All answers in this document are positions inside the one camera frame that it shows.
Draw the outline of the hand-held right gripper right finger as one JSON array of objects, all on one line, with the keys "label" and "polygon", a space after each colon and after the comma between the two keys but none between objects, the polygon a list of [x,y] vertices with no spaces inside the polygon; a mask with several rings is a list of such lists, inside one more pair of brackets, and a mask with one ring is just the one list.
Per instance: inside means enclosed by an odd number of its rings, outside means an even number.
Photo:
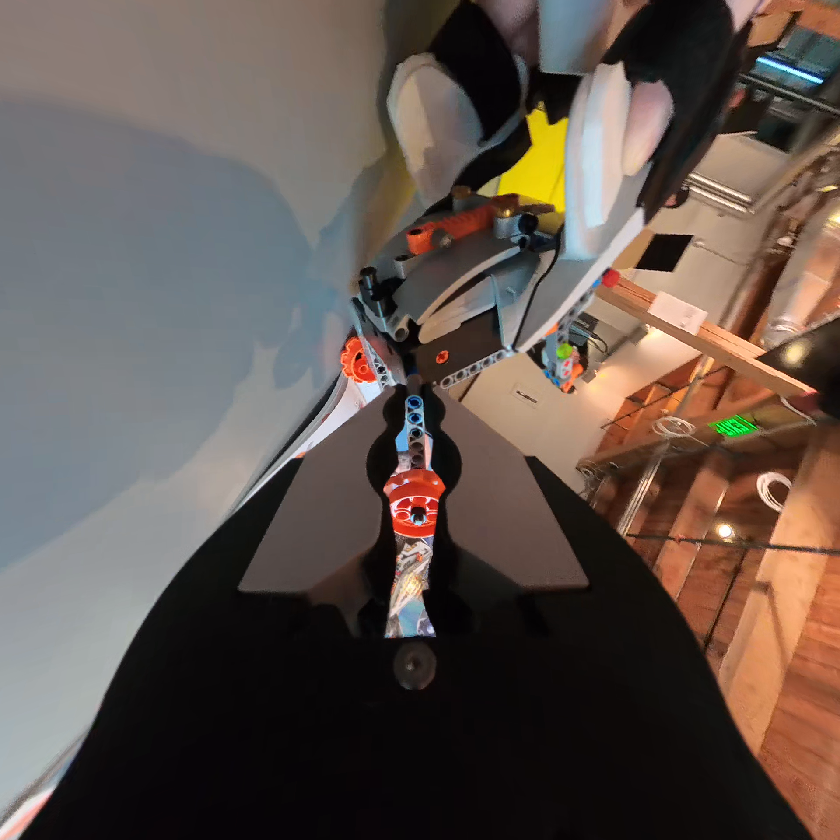
[{"label": "hand-held right gripper right finger", "polygon": [[584,592],[590,580],[522,452],[441,388],[423,398],[444,482],[424,594],[438,636],[475,633],[527,596]]}]

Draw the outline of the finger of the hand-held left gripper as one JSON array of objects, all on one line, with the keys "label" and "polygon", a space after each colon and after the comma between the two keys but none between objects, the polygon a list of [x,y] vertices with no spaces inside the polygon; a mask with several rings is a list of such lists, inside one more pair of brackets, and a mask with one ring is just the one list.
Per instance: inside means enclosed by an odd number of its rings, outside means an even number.
[{"label": "finger of the hand-held left gripper", "polygon": [[529,150],[531,69],[490,19],[447,19],[398,65],[387,111],[425,209],[454,186],[481,188]]},{"label": "finger of the hand-held left gripper", "polygon": [[613,260],[644,227],[637,200],[650,166],[623,172],[631,95],[623,65],[599,65],[574,95],[565,141],[565,260]]}]

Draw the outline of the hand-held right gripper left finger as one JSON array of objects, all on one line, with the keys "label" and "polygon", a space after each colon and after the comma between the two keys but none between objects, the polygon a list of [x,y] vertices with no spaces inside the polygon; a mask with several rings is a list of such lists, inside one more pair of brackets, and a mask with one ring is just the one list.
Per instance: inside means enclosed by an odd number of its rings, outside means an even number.
[{"label": "hand-held right gripper left finger", "polygon": [[303,457],[239,592],[329,607],[352,635],[384,635],[397,555],[384,486],[405,398],[387,387]]}]

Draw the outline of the grey orange building-block robot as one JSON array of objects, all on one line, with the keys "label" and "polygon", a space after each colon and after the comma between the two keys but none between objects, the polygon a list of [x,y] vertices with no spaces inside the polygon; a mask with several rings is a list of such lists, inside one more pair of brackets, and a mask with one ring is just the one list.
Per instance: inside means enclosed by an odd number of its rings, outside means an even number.
[{"label": "grey orange building-block robot", "polygon": [[396,384],[444,389],[538,349],[549,381],[580,373],[571,337],[613,260],[565,260],[553,206],[457,187],[360,270],[356,334],[384,346]]}]

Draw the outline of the person's left hand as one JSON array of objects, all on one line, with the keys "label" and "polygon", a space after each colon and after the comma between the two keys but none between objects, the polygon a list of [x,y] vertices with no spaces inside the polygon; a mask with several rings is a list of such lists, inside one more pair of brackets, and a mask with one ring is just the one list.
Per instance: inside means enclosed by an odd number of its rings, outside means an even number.
[{"label": "person's left hand", "polygon": [[539,2],[482,1],[479,3],[512,53],[528,67],[539,64]]}]

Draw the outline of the yellow plastic bin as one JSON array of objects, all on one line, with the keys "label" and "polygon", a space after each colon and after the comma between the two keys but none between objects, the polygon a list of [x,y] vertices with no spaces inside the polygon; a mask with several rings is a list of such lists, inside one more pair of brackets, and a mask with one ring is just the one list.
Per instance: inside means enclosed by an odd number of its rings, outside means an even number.
[{"label": "yellow plastic bin", "polygon": [[530,112],[527,125],[531,146],[508,171],[501,174],[497,194],[519,194],[538,203],[552,204],[564,213],[565,145],[569,120],[550,123],[546,111]]}]

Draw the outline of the white instruction booklet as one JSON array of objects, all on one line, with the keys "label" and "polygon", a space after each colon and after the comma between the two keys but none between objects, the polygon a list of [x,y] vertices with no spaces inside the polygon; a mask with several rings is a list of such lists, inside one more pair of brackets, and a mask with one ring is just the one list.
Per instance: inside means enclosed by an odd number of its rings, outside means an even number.
[{"label": "white instruction booklet", "polygon": [[242,508],[283,466],[293,459],[303,457],[364,408],[370,394],[377,396],[378,391],[371,390],[367,385],[360,387],[339,374],[288,441],[248,480],[227,511],[224,521]]}]

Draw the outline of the blue toy kit box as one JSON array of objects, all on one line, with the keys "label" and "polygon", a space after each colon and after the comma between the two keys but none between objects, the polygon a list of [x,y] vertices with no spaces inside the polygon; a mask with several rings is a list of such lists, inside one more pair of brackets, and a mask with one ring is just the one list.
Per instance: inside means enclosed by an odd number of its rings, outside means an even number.
[{"label": "blue toy kit box", "polygon": [[432,539],[399,537],[385,637],[435,637],[424,594],[433,558]]}]

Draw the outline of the white paper sign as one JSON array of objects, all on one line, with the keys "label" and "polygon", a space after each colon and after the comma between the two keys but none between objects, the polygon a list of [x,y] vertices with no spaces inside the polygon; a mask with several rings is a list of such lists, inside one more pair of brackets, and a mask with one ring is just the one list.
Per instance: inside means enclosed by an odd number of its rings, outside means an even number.
[{"label": "white paper sign", "polygon": [[686,301],[660,291],[651,301],[647,313],[683,332],[697,335],[707,318],[707,312]]}]

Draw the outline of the wooden beam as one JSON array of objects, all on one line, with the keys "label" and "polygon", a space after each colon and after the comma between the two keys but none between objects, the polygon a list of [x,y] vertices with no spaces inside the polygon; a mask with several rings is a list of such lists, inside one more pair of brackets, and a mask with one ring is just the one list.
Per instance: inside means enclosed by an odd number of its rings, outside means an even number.
[{"label": "wooden beam", "polygon": [[814,393],[809,385],[760,362],[760,348],[751,342],[708,321],[699,322],[691,329],[683,329],[678,325],[675,314],[660,318],[654,312],[658,296],[614,269],[606,272],[606,278],[607,284],[602,283],[597,289],[598,297],[625,314],[680,341],[699,354],[710,356],[779,396],[789,398]]}]

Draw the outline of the black wall panel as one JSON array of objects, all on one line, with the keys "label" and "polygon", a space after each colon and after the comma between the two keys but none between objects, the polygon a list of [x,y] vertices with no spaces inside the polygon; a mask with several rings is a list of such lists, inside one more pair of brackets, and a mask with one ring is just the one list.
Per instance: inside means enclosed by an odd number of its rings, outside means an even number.
[{"label": "black wall panel", "polygon": [[636,270],[674,272],[693,239],[692,234],[655,234],[636,263]]}]

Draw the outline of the silver ceiling duct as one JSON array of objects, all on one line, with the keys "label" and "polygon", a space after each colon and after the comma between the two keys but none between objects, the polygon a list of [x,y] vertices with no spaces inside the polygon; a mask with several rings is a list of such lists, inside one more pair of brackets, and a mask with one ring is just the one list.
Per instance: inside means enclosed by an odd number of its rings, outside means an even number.
[{"label": "silver ceiling duct", "polygon": [[697,172],[688,174],[686,185],[693,197],[710,206],[718,207],[722,212],[735,215],[750,215],[753,213],[751,196],[733,187]]}]

